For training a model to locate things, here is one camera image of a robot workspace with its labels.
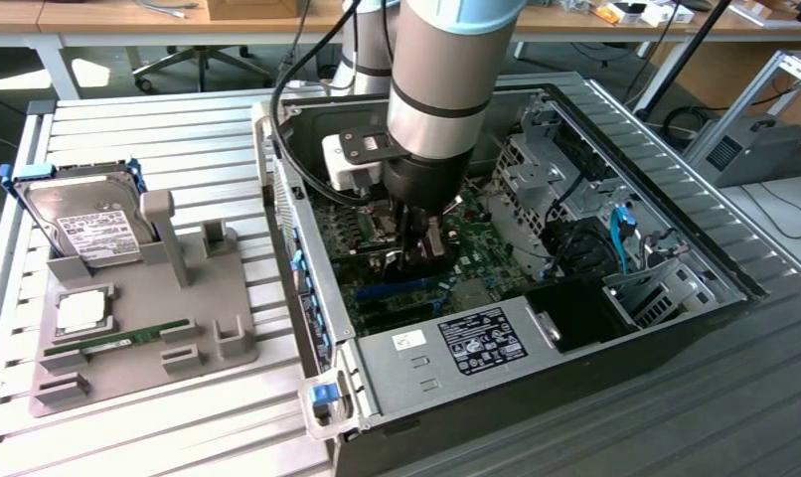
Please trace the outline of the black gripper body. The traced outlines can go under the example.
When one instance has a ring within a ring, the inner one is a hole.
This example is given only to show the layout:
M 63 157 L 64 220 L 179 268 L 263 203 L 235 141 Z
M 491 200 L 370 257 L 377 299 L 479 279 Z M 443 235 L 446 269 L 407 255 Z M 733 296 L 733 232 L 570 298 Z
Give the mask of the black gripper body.
M 442 215 L 459 194 L 474 150 L 446 159 L 406 155 L 382 166 L 382 183 L 389 194 L 406 206 L 430 215 Z

